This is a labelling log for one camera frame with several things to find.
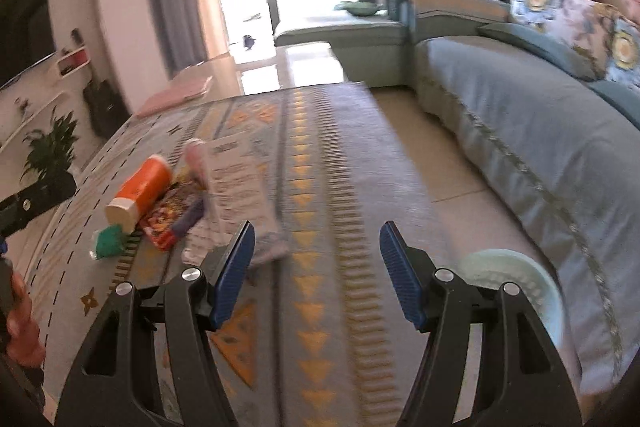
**blue gripper pad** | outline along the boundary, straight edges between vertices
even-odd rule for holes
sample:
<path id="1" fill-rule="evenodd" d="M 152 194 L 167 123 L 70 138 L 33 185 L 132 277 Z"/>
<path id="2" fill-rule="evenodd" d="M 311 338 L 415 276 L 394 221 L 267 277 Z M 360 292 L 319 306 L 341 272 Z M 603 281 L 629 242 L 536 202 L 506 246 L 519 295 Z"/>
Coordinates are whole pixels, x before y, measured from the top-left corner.
<path id="1" fill-rule="evenodd" d="M 214 286 L 215 304 L 209 318 L 215 330 L 231 318 L 236 300 L 238 300 L 246 269 L 254 256 L 254 226 L 247 223 L 236 234 L 234 240 L 235 242 L 232 240 L 229 244 L 230 252 L 225 267 Z"/>
<path id="2" fill-rule="evenodd" d="M 415 329 L 425 327 L 427 317 L 422 307 L 422 287 L 406 256 L 407 245 L 393 221 L 380 229 L 380 253 L 402 306 L 404 317 Z"/>

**blue blanket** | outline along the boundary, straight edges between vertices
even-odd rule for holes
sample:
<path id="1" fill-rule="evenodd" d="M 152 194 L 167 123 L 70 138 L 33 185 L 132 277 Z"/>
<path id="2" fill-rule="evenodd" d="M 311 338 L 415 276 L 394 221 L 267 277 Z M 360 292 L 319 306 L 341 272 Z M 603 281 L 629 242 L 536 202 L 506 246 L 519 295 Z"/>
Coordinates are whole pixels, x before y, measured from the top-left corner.
<path id="1" fill-rule="evenodd" d="M 417 77 L 423 107 L 556 268 L 581 393 L 612 389 L 640 343 L 638 129 L 568 74 L 487 38 L 422 42 Z"/>

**green plant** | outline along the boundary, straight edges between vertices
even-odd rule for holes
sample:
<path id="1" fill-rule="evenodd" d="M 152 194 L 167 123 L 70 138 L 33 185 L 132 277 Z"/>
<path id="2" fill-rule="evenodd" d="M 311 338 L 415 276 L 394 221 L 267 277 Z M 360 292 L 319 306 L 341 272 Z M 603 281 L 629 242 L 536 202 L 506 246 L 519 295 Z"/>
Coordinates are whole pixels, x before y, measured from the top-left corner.
<path id="1" fill-rule="evenodd" d="M 76 159 L 74 143 L 78 136 L 74 135 L 78 120 L 73 120 L 74 112 L 56 118 L 56 108 L 51 111 L 51 131 L 47 134 L 42 129 L 31 131 L 23 141 L 29 142 L 31 152 L 24 164 L 24 172 L 35 171 L 38 180 L 43 180 L 60 171 L 66 171 Z"/>

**orange bottle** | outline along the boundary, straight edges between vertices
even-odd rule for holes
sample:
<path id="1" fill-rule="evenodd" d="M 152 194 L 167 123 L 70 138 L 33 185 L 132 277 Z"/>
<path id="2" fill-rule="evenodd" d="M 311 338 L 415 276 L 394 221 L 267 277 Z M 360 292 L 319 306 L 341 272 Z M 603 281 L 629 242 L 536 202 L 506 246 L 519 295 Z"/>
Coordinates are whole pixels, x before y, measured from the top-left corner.
<path id="1" fill-rule="evenodd" d="M 140 218 L 166 192 L 173 175 L 171 166 L 162 156 L 149 156 L 105 208 L 109 224 L 120 225 L 124 233 L 132 233 Z"/>

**paper booklet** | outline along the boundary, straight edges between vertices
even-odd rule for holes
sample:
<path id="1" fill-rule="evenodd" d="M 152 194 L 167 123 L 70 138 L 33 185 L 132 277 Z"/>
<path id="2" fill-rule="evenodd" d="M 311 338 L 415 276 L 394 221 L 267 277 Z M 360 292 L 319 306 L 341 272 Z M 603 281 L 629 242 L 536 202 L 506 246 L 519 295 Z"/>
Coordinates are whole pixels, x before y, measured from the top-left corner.
<path id="1" fill-rule="evenodd" d="M 182 260 L 200 265 L 212 248 L 226 246 L 238 227 L 255 227 L 255 253 L 251 266 L 287 254 L 287 243 L 268 200 L 264 183 L 242 132 L 202 144 L 206 166 L 205 216 L 187 235 Z"/>

